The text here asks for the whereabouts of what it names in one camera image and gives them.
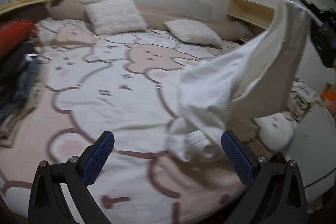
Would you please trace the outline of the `pink bear pattern bedsheet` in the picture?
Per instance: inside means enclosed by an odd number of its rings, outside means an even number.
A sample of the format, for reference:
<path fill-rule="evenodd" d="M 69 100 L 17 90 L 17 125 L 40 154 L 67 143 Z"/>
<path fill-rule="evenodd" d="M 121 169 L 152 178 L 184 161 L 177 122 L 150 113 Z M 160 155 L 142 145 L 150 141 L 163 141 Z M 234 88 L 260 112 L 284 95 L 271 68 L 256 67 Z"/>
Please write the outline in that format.
<path fill-rule="evenodd" d="M 37 24 L 42 76 L 14 145 L 1 148 L 1 197 L 27 217 L 38 163 L 67 161 L 109 130 L 116 146 L 89 191 L 112 223 L 196 223 L 243 190 L 227 160 L 188 164 L 165 147 L 184 69 L 238 44 L 187 44 L 167 31 L 97 36 L 80 20 Z"/>

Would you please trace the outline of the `wooden bedside shelf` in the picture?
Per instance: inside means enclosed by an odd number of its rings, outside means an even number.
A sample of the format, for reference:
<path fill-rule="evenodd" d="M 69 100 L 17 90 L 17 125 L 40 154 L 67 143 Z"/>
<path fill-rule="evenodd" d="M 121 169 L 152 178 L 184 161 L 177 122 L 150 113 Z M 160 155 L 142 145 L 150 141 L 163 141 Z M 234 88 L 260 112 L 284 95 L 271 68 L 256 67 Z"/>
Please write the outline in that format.
<path fill-rule="evenodd" d="M 15 1 L 12 3 L 8 3 L 6 5 L 1 5 L 0 8 L 0 15 L 5 15 L 9 12 L 13 12 L 15 10 L 36 5 L 38 3 L 46 3 L 48 6 L 51 5 L 52 2 L 54 1 L 62 1 L 62 0 L 20 0 L 20 1 Z"/>

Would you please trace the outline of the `large white fluffy pillow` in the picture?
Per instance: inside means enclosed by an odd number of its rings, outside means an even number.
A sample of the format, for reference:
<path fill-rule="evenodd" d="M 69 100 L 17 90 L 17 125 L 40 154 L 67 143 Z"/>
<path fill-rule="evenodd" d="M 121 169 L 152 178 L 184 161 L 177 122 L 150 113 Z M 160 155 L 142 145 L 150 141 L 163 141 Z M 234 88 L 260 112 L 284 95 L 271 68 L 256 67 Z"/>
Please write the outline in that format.
<path fill-rule="evenodd" d="M 133 0 L 105 0 L 86 5 L 85 12 L 98 36 L 143 31 L 147 24 Z"/>

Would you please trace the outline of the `beige knit garment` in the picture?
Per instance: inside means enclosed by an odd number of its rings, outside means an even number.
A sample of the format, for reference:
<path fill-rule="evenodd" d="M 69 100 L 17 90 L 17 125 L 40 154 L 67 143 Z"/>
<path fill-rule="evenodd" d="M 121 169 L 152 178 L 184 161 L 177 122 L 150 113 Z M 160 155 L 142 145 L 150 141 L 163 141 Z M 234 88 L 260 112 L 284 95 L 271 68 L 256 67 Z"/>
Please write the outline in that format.
<path fill-rule="evenodd" d="M 23 120 L 36 108 L 34 100 L 29 99 L 23 108 L 17 109 L 1 123 L 1 147 L 11 148 Z"/>

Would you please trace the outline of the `red fringed scarf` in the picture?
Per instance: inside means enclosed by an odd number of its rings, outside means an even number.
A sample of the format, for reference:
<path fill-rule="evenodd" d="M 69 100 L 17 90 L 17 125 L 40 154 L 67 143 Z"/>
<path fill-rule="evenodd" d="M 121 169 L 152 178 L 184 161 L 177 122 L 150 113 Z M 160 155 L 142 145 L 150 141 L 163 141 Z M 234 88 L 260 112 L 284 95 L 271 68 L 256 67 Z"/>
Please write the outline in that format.
<path fill-rule="evenodd" d="M 26 40 L 37 37 L 37 28 L 30 20 L 1 23 L 1 58 Z"/>

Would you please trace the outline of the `small white fluffy pillow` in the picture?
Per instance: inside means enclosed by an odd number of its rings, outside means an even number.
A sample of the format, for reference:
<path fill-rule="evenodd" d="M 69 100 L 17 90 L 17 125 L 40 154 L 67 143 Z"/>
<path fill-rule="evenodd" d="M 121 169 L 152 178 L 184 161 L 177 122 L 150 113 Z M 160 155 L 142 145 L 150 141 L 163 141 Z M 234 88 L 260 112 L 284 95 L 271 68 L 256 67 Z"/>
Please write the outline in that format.
<path fill-rule="evenodd" d="M 165 21 L 169 32 L 187 44 L 219 45 L 221 37 L 209 26 L 195 20 L 177 19 Z"/>

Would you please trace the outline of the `yellow wooden headboard cabinet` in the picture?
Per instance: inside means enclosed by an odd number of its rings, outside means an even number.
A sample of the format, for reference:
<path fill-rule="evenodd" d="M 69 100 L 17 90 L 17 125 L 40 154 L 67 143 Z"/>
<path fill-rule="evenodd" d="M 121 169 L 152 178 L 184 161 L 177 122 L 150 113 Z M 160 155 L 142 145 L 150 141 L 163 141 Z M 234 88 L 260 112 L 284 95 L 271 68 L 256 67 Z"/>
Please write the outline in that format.
<path fill-rule="evenodd" d="M 230 0 L 227 15 L 266 30 L 272 22 L 274 9 L 256 2 Z"/>

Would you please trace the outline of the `black folded garment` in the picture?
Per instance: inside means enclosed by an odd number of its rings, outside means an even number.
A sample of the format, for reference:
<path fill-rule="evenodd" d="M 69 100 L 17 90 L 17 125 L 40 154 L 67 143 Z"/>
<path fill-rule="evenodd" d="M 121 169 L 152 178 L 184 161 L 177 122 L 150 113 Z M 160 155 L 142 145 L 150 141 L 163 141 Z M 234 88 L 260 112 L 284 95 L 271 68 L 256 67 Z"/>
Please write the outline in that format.
<path fill-rule="evenodd" d="M 17 81 L 27 62 L 25 56 L 30 53 L 35 53 L 34 45 L 23 43 L 1 59 L 1 92 Z"/>

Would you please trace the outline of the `white t-shirt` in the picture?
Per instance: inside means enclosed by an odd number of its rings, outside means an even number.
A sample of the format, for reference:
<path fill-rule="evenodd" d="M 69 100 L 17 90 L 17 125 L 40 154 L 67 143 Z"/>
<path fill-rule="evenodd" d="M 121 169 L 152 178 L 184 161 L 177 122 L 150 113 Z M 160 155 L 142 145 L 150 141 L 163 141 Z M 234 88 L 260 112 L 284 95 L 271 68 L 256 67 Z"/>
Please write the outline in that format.
<path fill-rule="evenodd" d="M 266 31 L 230 53 L 184 70 L 167 150 L 183 162 L 215 162 L 224 155 L 222 133 L 251 118 L 284 111 L 310 24 L 306 7 L 279 0 Z"/>

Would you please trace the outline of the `long beige plush bolster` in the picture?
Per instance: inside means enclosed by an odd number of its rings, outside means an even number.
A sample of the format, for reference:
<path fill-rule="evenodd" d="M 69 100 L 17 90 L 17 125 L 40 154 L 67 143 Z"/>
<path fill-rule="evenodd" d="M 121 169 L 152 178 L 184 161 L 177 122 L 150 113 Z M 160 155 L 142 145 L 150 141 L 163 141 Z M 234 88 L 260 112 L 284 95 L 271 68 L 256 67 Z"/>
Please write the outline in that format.
<path fill-rule="evenodd" d="M 165 22 L 177 19 L 188 19 L 201 22 L 213 31 L 215 31 L 223 40 L 236 42 L 248 42 L 254 38 L 255 34 L 252 27 L 242 21 L 209 21 L 199 19 L 194 16 L 185 14 L 184 12 L 169 9 L 167 7 L 159 7 L 153 5 L 136 4 L 141 16 L 147 23 L 149 29 L 167 30 Z M 58 5 L 48 9 L 49 16 L 56 20 L 74 19 L 89 22 L 89 18 L 85 12 L 86 3 L 74 0 L 63 0 Z"/>

